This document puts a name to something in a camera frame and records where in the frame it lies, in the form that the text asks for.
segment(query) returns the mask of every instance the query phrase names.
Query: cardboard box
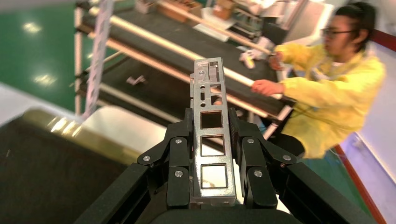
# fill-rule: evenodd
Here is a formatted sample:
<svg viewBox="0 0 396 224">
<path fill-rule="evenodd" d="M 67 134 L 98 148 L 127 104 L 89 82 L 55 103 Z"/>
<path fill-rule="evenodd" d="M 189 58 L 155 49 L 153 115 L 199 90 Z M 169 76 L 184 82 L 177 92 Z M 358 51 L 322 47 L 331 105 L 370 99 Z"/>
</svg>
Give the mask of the cardboard box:
<svg viewBox="0 0 396 224">
<path fill-rule="evenodd" d="M 156 10 L 157 3 L 153 0 L 136 0 L 135 1 L 135 10 L 147 14 Z"/>
<path fill-rule="evenodd" d="M 213 7 L 213 14 L 223 20 L 228 20 L 233 14 L 235 2 L 231 0 L 218 0 Z"/>
<path fill-rule="evenodd" d="M 164 0 L 186 12 L 196 15 L 201 18 L 202 4 L 193 0 Z M 172 10 L 169 10 L 161 5 L 158 5 L 157 11 L 179 22 L 187 23 L 191 26 L 196 26 L 198 23 L 191 21 L 187 17 L 180 15 Z"/>
</svg>

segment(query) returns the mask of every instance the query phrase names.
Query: eyeglasses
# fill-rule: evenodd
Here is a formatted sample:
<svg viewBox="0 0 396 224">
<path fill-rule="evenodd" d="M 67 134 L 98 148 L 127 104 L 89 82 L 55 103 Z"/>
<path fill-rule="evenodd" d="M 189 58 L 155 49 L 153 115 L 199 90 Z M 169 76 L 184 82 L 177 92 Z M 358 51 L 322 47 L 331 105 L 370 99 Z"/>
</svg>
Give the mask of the eyeglasses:
<svg viewBox="0 0 396 224">
<path fill-rule="evenodd" d="M 329 28 L 322 29 L 322 36 L 327 36 L 330 39 L 334 39 L 337 34 L 344 34 L 344 33 L 351 33 L 355 32 L 356 30 L 349 30 L 349 31 L 332 31 Z"/>
</svg>

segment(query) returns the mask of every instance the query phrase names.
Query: yellow jacket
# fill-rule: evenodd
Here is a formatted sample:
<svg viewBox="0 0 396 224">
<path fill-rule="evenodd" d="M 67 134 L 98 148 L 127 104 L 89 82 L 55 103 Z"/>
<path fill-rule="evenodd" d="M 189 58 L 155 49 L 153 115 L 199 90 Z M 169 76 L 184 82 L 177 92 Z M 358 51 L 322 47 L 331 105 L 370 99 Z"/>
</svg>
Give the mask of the yellow jacket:
<svg viewBox="0 0 396 224">
<path fill-rule="evenodd" d="M 279 45 L 283 62 L 305 77 L 283 80 L 284 95 L 298 101 L 283 134 L 297 138 L 305 148 L 305 158 L 320 158 L 327 149 L 363 127 L 365 116 L 385 77 L 383 64 L 375 56 L 358 53 L 349 62 L 331 70 L 332 60 L 320 69 L 333 81 L 311 81 L 310 70 L 326 56 L 323 45 Z"/>
</svg>

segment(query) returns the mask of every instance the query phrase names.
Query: metal bracket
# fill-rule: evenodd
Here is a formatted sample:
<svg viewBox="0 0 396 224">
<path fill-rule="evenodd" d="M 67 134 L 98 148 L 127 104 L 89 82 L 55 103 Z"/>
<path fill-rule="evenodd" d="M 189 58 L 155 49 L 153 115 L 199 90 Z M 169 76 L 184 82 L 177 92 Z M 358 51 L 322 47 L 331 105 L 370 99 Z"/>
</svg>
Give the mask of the metal bracket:
<svg viewBox="0 0 396 224">
<path fill-rule="evenodd" d="M 144 84 L 147 83 L 147 81 L 146 81 L 146 79 L 144 78 L 144 76 L 139 76 L 137 79 L 134 79 L 134 78 L 132 78 L 132 77 L 129 77 L 129 78 L 127 79 L 126 82 L 129 83 L 129 84 L 131 84 L 131 85 L 137 85 L 137 84 L 139 84 L 139 83 L 144 83 Z"/>
<path fill-rule="evenodd" d="M 197 203 L 229 203 L 236 199 L 233 174 L 233 158 L 231 138 L 228 123 L 228 108 L 226 99 L 223 62 L 221 58 L 196 60 L 194 74 L 191 74 L 191 107 L 194 117 L 194 155 L 193 167 L 193 197 Z M 212 105 L 211 97 L 221 97 L 222 104 Z M 205 123 L 207 116 L 211 117 L 209 124 Z M 202 150 L 204 138 L 220 138 L 223 141 L 223 155 L 205 155 Z M 203 185 L 204 169 L 208 167 L 224 168 L 226 176 L 224 185 L 219 187 Z"/>
</svg>

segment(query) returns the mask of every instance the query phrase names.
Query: green floor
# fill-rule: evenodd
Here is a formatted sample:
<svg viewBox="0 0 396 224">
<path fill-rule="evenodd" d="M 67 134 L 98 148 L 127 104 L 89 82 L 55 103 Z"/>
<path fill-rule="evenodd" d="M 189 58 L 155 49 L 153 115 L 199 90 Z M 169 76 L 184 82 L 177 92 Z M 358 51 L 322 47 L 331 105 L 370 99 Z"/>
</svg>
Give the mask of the green floor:
<svg viewBox="0 0 396 224">
<path fill-rule="evenodd" d="M 0 27 L 0 82 L 73 111 L 73 4 L 0 14 Z M 92 41 L 85 38 L 85 68 L 91 52 Z M 328 152 L 324 159 L 304 163 L 368 213 L 336 155 Z"/>
</svg>

